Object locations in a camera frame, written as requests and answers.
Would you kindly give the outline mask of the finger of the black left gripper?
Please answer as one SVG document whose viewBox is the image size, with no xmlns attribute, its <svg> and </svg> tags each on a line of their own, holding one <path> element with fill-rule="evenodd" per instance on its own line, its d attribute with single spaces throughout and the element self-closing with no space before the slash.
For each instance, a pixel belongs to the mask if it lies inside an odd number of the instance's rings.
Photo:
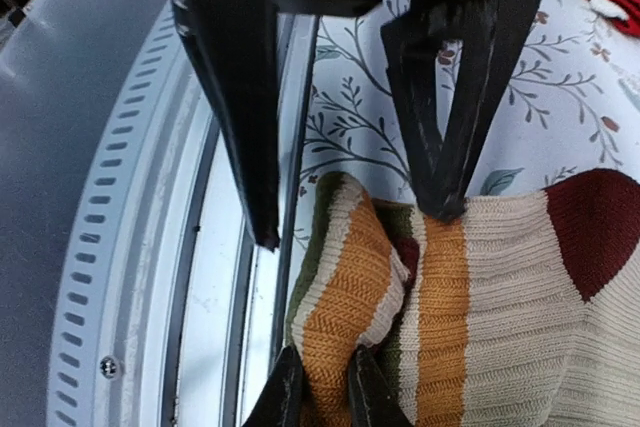
<svg viewBox="0 0 640 427">
<path fill-rule="evenodd" d="M 420 210 L 442 222 L 465 194 L 541 0 L 410 0 L 381 38 Z"/>
</svg>

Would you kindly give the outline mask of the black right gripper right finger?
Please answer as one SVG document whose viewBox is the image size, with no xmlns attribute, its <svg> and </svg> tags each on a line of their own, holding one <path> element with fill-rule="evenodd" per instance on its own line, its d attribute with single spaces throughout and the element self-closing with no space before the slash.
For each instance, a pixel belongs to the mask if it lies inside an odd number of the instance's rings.
<svg viewBox="0 0 640 427">
<path fill-rule="evenodd" d="M 355 427 L 412 427 L 392 398 L 373 353 L 364 346 L 355 350 L 347 369 L 351 424 Z"/>
</svg>

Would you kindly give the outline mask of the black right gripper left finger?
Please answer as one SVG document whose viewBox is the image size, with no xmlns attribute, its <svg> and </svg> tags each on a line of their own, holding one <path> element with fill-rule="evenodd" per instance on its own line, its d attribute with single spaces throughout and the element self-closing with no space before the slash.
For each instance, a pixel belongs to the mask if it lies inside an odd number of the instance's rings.
<svg viewBox="0 0 640 427">
<path fill-rule="evenodd" d="M 296 348 L 278 355 L 258 400 L 243 427 L 298 427 L 305 372 Z"/>
</svg>

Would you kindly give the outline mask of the striped beige knitted sock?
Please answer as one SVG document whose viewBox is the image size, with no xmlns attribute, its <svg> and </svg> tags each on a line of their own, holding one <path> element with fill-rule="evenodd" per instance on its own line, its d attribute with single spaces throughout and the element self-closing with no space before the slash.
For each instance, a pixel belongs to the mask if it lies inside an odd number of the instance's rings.
<svg viewBox="0 0 640 427">
<path fill-rule="evenodd" d="M 350 424 L 361 345 L 415 426 L 635 426 L 638 183 L 595 169 L 446 224 L 327 173 L 286 331 L 304 426 Z"/>
</svg>

